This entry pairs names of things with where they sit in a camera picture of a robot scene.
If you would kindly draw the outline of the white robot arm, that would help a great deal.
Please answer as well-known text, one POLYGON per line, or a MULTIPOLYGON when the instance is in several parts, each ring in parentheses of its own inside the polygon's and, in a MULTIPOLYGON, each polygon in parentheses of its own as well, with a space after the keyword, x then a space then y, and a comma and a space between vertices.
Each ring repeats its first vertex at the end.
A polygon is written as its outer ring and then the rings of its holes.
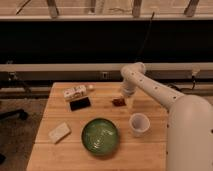
POLYGON ((122 67, 122 93, 142 89, 168 111, 166 171, 213 171, 213 105, 145 75, 142 62, 122 67))

